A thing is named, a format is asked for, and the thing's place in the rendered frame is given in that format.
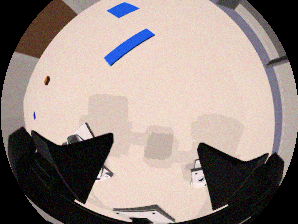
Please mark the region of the blue flat rectangular plate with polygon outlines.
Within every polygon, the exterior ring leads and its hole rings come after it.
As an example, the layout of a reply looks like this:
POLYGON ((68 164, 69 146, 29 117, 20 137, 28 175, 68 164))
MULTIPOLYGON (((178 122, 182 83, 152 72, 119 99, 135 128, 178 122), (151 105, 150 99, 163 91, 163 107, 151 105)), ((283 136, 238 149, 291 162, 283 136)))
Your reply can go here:
POLYGON ((121 16, 124 16, 125 14, 129 14, 129 12, 137 11, 138 8, 132 6, 130 3, 120 3, 117 4, 117 6, 114 6, 113 8, 110 8, 110 10, 106 12, 110 12, 113 16, 117 16, 118 19, 121 18, 121 16))

